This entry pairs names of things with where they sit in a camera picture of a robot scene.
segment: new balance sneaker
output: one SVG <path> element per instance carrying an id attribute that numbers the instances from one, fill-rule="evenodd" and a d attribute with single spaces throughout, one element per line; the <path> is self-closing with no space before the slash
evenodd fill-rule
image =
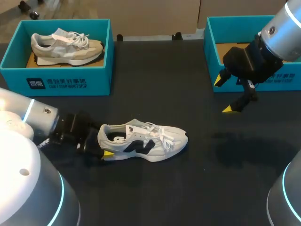
<path id="1" fill-rule="evenodd" d="M 123 125 L 102 125 L 98 133 L 100 147 L 114 153 L 106 161 L 131 157 L 162 161 L 179 153 L 187 142 L 186 132 L 182 129 L 136 119 Z"/>
<path id="2" fill-rule="evenodd" d="M 103 44 L 89 40 L 88 35 L 66 32 L 62 29 L 48 36 L 32 35 L 32 50 L 38 65 L 67 63 L 85 65 L 97 59 L 103 52 Z"/>

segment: shoe insole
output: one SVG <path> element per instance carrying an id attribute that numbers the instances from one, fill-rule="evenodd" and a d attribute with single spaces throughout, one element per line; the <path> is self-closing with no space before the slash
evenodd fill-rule
<path id="1" fill-rule="evenodd" d="M 124 139 L 125 139 L 127 137 L 127 134 L 121 133 L 121 132 L 114 132 L 114 133 L 107 134 L 107 137 L 110 141 L 114 141 L 115 137 L 124 137 Z"/>
<path id="2" fill-rule="evenodd" d="M 50 45 L 40 44 L 39 46 L 41 46 L 43 48 L 48 48 Z"/>

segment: black table surface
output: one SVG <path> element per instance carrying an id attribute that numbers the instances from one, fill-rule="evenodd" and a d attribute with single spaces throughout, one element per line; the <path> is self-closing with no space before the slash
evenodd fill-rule
<path id="1" fill-rule="evenodd" d="M 106 124 L 136 118 L 189 134 L 184 152 L 155 163 L 88 165 L 69 147 L 46 148 L 79 198 L 82 225 L 268 226 L 269 189 L 301 147 L 301 92 L 261 92 L 242 113 L 222 114 L 239 95 L 213 93 L 203 41 L 185 40 L 115 43 L 108 97 L 37 97 Z"/>

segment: teal shoe box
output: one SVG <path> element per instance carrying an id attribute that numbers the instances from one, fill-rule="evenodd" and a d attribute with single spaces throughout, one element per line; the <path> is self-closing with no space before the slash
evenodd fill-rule
<path id="1" fill-rule="evenodd" d="M 243 92 L 241 85 L 236 85 L 237 77 L 232 76 L 221 87 L 215 87 L 215 80 L 224 68 L 220 60 L 216 44 L 250 43 L 255 34 L 274 16 L 222 16 L 208 17 L 204 51 L 214 92 Z M 260 83 L 256 91 L 301 90 L 301 60 L 294 63 L 284 63 L 266 82 Z"/>
<path id="2" fill-rule="evenodd" d="M 34 33 L 58 28 L 84 33 L 105 45 L 103 66 L 26 68 Z M 110 94 L 114 42 L 109 19 L 21 21 L 0 64 L 9 89 L 25 96 L 105 96 Z"/>

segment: beige sneaker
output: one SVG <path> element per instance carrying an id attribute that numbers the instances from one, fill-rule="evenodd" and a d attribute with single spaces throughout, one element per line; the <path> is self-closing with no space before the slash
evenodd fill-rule
<path id="1" fill-rule="evenodd" d="M 32 50 L 38 65 L 67 63 L 85 65 L 97 59 L 103 52 L 103 43 L 89 40 L 88 35 L 66 32 L 62 29 L 48 36 L 32 35 Z"/>

